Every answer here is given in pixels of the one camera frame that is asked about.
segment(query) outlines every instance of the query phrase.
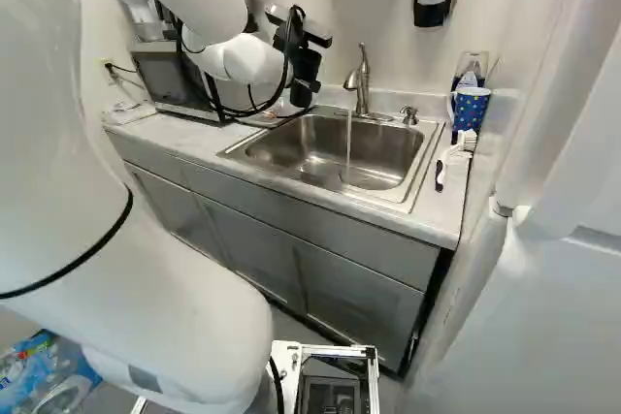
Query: white refrigerator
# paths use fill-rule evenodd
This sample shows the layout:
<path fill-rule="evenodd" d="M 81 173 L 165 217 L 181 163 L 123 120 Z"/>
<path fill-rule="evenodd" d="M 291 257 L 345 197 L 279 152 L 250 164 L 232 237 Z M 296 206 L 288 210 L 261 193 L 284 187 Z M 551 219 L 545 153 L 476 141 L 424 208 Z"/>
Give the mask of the white refrigerator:
<path fill-rule="evenodd" d="M 621 412 L 621 0 L 551 5 L 533 78 L 490 104 L 402 413 Z"/>

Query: running water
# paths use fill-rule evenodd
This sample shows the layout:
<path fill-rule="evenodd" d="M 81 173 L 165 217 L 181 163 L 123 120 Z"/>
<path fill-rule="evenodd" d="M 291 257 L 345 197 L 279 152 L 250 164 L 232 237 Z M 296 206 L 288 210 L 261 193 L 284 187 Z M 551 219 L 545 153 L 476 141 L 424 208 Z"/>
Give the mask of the running water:
<path fill-rule="evenodd" d="M 347 109 L 347 162 L 345 165 L 345 180 L 349 184 L 349 155 L 351 154 L 351 108 Z"/>

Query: sink basin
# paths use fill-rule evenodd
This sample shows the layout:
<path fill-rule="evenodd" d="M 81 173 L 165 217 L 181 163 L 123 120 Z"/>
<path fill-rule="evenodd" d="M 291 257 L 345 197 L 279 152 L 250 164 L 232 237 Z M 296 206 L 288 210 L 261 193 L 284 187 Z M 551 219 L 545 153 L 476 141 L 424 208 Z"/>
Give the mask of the sink basin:
<path fill-rule="evenodd" d="M 351 150 L 347 173 L 347 120 L 310 114 L 265 135 L 245 154 L 302 179 L 321 184 L 337 176 L 341 183 L 372 191 L 399 186 L 424 141 L 413 128 L 351 121 Z"/>
<path fill-rule="evenodd" d="M 421 120 L 407 126 L 353 117 L 348 164 L 347 126 L 347 117 L 335 109 L 316 108 L 219 155 L 376 204 L 401 204 L 415 197 L 439 123 Z"/>

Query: polka dot cup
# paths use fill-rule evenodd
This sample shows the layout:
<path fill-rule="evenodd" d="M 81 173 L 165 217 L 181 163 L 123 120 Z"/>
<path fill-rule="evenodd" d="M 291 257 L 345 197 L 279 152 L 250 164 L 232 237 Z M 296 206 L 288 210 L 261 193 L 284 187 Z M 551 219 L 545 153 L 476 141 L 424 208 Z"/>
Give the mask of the polka dot cup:
<path fill-rule="evenodd" d="M 492 91 L 484 87 L 462 87 L 452 94 L 455 98 L 453 131 L 473 129 L 478 133 Z"/>

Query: countertop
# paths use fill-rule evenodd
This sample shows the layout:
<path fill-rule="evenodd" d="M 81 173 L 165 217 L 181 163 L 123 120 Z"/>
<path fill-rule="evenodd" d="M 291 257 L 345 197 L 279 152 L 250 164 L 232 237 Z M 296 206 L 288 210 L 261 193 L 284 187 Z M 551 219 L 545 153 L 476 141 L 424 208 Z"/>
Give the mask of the countertop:
<path fill-rule="evenodd" d="M 421 108 L 420 104 L 418 107 L 421 118 L 425 118 L 428 114 L 425 112 L 425 107 Z M 438 119 L 437 109 L 439 108 L 437 105 L 429 108 L 433 109 L 429 113 L 434 113 L 430 115 L 434 119 Z M 445 176 L 444 191 L 442 193 L 436 192 L 435 161 L 439 154 L 450 146 L 450 130 L 448 128 L 448 125 L 444 126 L 413 209 L 410 213 L 399 213 L 363 201 L 353 200 L 342 194 L 311 186 L 302 181 L 274 176 L 255 167 L 216 155 L 234 143 L 261 131 L 259 128 L 239 123 L 230 123 L 220 127 L 163 113 L 123 126 L 105 125 L 106 131 L 154 144 L 180 159 L 414 239 L 454 250 L 457 247 L 461 232 L 469 161 L 454 159 Z"/>

